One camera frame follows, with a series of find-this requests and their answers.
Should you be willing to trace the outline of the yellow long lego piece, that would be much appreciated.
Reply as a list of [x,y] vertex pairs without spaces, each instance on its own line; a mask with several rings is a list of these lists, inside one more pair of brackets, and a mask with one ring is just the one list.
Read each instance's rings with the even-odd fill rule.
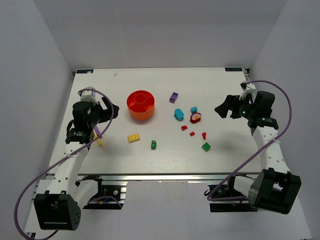
[[[97,133],[96,133],[95,130],[93,131],[93,133],[94,133],[94,137],[97,138],[98,135],[97,135]],[[97,144],[98,144],[99,147],[102,147],[102,146],[103,146],[100,138],[98,138],[98,139],[96,140],[96,142],[97,142]]]

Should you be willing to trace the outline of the yellow lego brick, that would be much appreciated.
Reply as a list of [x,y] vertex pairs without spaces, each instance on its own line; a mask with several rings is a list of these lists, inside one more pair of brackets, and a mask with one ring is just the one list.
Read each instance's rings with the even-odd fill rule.
[[127,137],[128,143],[134,143],[136,141],[139,141],[140,139],[141,138],[138,133],[131,134]]

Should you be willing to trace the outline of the green square lego brick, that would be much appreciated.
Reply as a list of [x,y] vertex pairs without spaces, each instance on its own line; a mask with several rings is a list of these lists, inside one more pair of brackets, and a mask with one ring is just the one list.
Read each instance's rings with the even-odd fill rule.
[[207,142],[205,142],[201,148],[205,151],[205,152],[208,152],[210,149],[211,149],[211,145]]

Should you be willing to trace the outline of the purple lego brick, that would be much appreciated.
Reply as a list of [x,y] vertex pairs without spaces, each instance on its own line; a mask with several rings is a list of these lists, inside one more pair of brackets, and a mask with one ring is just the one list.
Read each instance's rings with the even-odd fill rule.
[[178,93],[173,92],[172,95],[171,95],[170,98],[169,98],[169,102],[174,104],[174,103],[176,102],[178,96],[179,96]]

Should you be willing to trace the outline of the green small lego piece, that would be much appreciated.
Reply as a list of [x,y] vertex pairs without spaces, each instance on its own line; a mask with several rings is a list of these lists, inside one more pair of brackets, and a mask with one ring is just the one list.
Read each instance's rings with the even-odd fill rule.
[[152,140],[152,141],[151,141],[150,148],[151,148],[152,150],[155,150],[155,149],[157,148],[157,142],[156,142],[155,140]]

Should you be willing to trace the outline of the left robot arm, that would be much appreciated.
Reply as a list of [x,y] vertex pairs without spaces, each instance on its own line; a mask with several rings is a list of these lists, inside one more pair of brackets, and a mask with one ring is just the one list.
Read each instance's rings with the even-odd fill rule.
[[117,105],[106,97],[102,101],[106,109],[94,99],[81,100],[72,106],[73,119],[67,127],[63,159],[57,164],[56,173],[45,192],[36,194],[33,201],[42,230],[76,230],[82,209],[99,192],[97,180],[78,181],[77,177],[95,137],[94,128],[118,116]]

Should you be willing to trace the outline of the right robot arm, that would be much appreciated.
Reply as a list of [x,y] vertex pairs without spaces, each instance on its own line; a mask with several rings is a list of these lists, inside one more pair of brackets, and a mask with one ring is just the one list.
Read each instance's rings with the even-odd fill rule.
[[256,178],[232,173],[214,187],[208,194],[212,202],[248,200],[254,209],[288,214],[301,187],[301,178],[291,173],[279,142],[279,126],[271,117],[275,96],[258,91],[255,98],[248,94],[244,99],[239,95],[228,95],[214,110],[226,118],[231,112],[232,119],[245,118],[258,151],[249,159],[259,157],[261,172]]

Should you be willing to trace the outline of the red flower lego brick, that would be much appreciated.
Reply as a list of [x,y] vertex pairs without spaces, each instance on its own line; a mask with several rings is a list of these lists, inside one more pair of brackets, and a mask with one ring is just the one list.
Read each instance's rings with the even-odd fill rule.
[[202,119],[202,114],[199,112],[195,112],[195,113],[191,114],[189,121],[192,124],[195,124],[195,123],[199,122],[201,119]]

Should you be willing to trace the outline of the small teal lego brick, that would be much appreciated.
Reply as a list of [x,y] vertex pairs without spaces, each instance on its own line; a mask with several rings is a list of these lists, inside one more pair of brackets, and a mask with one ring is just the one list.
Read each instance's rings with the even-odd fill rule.
[[197,108],[197,107],[192,107],[192,108],[190,109],[190,112],[191,112],[192,114],[195,114],[197,111],[198,111],[198,108]]

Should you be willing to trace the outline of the right blue table label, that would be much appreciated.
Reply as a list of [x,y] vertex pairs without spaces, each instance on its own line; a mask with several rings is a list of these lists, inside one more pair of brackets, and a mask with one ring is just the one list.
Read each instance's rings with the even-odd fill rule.
[[226,72],[242,72],[242,68],[241,67],[225,67],[224,70]]

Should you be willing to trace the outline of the blue table label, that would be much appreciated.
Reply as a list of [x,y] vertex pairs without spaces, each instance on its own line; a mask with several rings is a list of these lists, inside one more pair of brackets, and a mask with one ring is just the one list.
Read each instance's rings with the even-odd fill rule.
[[93,72],[93,69],[78,69],[76,74],[92,74]]
[[242,72],[242,68],[241,67],[225,67],[224,70],[226,72]]

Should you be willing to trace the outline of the red slope lego piece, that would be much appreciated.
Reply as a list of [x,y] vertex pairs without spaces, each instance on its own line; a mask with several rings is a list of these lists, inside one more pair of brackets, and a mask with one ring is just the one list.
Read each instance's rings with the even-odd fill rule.
[[207,137],[207,133],[206,133],[206,132],[203,132],[203,133],[202,133],[202,138],[203,138],[204,140],[206,140],[206,137]]

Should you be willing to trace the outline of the orange divided round container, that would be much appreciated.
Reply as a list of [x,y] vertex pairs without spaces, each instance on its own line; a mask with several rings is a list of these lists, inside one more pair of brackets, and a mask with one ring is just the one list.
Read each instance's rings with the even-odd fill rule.
[[138,121],[150,119],[155,112],[155,98],[146,90],[132,92],[126,100],[126,105],[131,117]]

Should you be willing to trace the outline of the red arch lego piece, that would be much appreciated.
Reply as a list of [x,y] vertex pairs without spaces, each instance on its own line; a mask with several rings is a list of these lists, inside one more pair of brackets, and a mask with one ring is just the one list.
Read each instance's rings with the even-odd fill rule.
[[187,127],[186,125],[183,125],[183,126],[181,127],[181,130],[182,130],[182,131],[185,131],[187,128],[188,128],[188,127]]

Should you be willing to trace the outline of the teal rounded lego brick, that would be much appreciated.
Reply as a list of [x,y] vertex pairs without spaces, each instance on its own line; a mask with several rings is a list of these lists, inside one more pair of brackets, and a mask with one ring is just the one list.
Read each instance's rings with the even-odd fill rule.
[[174,110],[174,117],[177,121],[182,121],[184,119],[184,113],[180,108]]

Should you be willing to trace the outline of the left blue table label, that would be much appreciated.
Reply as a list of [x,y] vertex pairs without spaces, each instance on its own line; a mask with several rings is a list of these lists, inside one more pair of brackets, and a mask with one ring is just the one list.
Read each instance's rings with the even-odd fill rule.
[[92,74],[93,72],[93,69],[78,69],[76,74]]

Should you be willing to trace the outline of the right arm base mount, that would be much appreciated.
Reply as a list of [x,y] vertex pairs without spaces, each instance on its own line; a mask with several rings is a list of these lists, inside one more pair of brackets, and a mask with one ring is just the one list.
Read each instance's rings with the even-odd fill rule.
[[227,200],[211,201],[209,203],[211,213],[249,213],[258,211],[257,208],[249,204],[247,197],[234,189],[235,177],[247,176],[243,174],[232,176],[212,194],[211,199]]

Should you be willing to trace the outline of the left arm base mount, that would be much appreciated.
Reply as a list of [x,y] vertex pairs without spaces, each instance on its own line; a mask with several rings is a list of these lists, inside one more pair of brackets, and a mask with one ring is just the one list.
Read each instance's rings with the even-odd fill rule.
[[107,180],[100,175],[85,175],[79,182],[94,181],[97,191],[84,206],[86,210],[120,210],[126,199],[127,183]]

